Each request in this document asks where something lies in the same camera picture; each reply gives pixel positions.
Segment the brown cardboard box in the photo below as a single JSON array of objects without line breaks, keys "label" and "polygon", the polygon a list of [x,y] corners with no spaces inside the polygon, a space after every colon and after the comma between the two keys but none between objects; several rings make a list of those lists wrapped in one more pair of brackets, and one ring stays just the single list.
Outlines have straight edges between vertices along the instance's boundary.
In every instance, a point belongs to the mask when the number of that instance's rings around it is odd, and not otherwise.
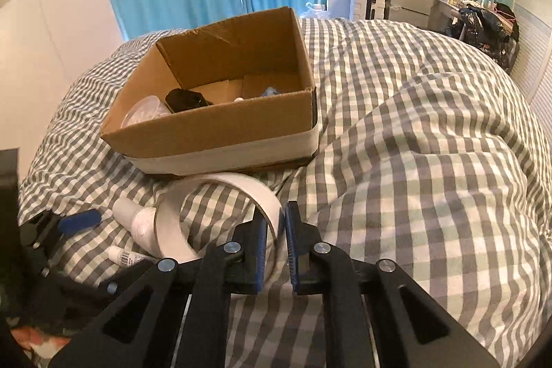
[{"label": "brown cardboard box", "polygon": [[[262,97],[268,87],[280,94]],[[167,107],[177,88],[213,104],[121,127],[138,101],[155,95]],[[309,55],[295,11],[283,7],[156,40],[116,96],[100,136],[145,174],[185,177],[308,161],[318,150],[317,126]]]}]

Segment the clear water jug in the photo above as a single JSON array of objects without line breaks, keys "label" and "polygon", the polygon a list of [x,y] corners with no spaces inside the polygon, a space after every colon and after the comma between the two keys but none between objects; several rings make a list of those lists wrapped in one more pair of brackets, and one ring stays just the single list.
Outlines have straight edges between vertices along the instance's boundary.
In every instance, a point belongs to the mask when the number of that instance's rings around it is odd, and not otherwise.
[{"label": "clear water jug", "polygon": [[330,18],[329,12],[324,4],[305,4],[304,11],[299,15],[301,19],[327,20]]}]

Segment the white plastic bottle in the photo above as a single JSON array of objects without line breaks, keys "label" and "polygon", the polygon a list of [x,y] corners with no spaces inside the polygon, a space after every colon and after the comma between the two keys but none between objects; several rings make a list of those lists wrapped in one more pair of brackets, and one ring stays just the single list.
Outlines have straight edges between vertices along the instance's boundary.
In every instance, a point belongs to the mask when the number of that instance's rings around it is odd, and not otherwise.
[{"label": "white plastic bottle", "polygon": [[154,257],[160,256],[154,232],[154,207],[140,206],[128,198],[119,198],[113,205],[112,213],[114,219],[131,233],[137,245]]}]

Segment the clear round plastic lid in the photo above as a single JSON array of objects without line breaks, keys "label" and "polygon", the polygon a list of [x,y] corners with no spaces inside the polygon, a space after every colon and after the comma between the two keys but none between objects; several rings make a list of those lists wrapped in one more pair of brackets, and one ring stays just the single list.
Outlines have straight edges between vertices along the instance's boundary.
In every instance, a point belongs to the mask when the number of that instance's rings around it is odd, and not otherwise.
[{"label": "clear round plastic lid", "polygon": [[156,120],[171,115],[171,111],[155,95],[147,96],[134,104],[122,120],[121,127],[125,128],[149,120]]}]

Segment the white suitcase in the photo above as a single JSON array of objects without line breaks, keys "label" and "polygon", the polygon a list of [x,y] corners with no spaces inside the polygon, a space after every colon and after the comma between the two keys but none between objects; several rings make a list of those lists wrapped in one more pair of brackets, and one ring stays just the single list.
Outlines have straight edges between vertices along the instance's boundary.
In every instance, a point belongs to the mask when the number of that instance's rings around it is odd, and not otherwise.
[{"label": "white suitcase", "polygon": [[383,20],[385,0],[350,0],[350,20]]}]

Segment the grey checked duvet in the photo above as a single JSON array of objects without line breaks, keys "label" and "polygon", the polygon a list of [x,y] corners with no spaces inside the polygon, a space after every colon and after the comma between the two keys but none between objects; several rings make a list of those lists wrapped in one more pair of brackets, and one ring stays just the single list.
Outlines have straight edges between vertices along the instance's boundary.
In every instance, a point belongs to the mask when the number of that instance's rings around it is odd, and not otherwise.
[{"label": "grey checked duvet", "polygon": [[[485,54],[440,34],[383,21],[300,26],[319,150],[259,180],[352,258],[394,260],[500,366],[517,365],[551,314],[551,150],[522,93]],[[80,282],[116,272],[110,245],[134,248],[114,201],[152,206],[167,187],[99,136],[157,40],[124,43],[71,86],[21,181],[20,220],[101,213],[57,254]]]}]

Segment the black clothes pile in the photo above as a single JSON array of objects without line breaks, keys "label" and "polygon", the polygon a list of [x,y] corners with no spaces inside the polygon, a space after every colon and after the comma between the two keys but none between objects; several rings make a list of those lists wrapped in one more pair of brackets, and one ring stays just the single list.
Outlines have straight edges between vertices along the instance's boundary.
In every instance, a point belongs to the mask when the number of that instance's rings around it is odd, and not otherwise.
[{"label": "black clothes pile", "polygon": [[453,15],[444,34],[481,50],[511,74],[519,53],[519,27],[507,4],[497,3],[492,10],[467,4]]}]

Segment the white tape roll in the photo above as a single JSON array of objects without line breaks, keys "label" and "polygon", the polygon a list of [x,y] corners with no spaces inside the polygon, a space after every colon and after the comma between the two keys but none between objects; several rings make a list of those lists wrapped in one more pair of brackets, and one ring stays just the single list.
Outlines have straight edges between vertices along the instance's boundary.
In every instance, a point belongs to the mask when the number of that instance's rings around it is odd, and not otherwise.
[{"label": "white tape roll", "polygon": [[278,232],[283,207],[276,195],[256,178],[238,173],[215,173],[187,177],[177,181],[167,190],[163,200],[157,206],[154,217],[154,234],[162,258],[170,258],[178,263],[199,259],[197,252],[188,244],[180,228],[180,213],[185,197],[204,184],[222,184],[239,190],[259,209],[268,222],[274,243],[278,243]]}]

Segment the white louvred wardrobe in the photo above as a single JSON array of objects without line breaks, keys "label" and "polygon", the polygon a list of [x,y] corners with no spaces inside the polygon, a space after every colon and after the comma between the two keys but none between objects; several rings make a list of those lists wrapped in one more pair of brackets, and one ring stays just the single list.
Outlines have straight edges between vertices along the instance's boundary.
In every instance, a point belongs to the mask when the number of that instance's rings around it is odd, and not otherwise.
[{"label": "white louvred wardrobe", "polygon": [[519,53],[511,77],[551,137],[551,25],[515,5]]}]

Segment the small white labelled tube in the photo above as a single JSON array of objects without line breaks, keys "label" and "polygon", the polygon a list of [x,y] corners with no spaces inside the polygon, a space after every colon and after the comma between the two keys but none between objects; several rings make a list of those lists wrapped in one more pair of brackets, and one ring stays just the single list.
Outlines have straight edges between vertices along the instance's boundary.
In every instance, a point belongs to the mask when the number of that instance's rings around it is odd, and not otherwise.
[{"label": "small white labelled tube", "polygon": [[152,258],[135,251],[127,251],[123,248],[110,246],[108,248],[109,259],[120,267],[131,267],[141,261],[152,261]]}]

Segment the black object in box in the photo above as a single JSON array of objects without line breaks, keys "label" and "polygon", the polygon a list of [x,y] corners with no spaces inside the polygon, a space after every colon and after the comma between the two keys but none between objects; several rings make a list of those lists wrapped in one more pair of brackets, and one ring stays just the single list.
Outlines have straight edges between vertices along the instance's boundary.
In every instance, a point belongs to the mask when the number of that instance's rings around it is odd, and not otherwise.
[{"label": "black object in box", "polygon": [[173,113],[180,113],[200,107],[208,107],[213,104],[208,101],[201,92],[184,90],[182,88],[171,90],[167,94],[165,102]]}]

